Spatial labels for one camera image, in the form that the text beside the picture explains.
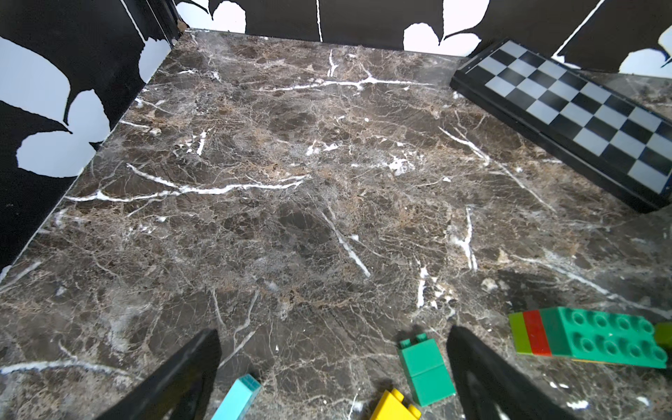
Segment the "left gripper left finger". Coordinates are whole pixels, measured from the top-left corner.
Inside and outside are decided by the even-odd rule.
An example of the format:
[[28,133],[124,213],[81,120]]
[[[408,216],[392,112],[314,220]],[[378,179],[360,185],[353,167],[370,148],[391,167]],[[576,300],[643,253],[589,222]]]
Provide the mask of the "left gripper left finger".
[[101,419],[202,419],[222,357],[218,332],[203,329]]

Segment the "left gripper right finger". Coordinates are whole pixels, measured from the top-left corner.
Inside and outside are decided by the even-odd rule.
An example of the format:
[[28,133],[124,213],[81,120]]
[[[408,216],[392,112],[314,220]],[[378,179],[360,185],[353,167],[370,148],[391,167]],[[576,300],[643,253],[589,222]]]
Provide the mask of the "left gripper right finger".
[[469,329],[452,327],[446,350],[467,419],[574,418]]

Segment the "lime green small brick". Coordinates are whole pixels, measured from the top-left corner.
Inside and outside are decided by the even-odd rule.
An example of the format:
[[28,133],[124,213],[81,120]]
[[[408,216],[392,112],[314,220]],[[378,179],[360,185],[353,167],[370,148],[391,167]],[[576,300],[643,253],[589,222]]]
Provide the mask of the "lime green small brick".
[[521,355],[533,355],[523,314],[509,314],[509,325],[511,327],[516,352]]

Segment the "teal small brick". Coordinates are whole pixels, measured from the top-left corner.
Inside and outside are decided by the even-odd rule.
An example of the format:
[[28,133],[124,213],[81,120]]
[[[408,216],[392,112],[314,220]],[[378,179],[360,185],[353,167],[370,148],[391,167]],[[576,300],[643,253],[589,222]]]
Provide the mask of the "teal small brick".
[[215,411],[213,420],[241,420],[249,410],[262,388],[251,374],[245,374],[234,382]]

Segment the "red small brick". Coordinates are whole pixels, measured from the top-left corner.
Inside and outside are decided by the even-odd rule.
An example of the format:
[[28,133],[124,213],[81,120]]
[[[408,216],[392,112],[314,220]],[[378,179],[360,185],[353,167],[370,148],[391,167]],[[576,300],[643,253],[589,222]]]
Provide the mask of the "red small brick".
[[523,320],[532,354],[551,357],[551,347],[549,346],[540,311],[525,311],[523,313]]

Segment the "green long brick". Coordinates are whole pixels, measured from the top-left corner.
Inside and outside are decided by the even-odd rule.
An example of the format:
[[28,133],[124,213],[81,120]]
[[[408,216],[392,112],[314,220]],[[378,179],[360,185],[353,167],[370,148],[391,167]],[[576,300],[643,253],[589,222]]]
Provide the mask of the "green long brick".
[[551,353],[584,362],[666,369],[668,355],[655,341],[654,326],[635,315],[568,307],[540,311]]

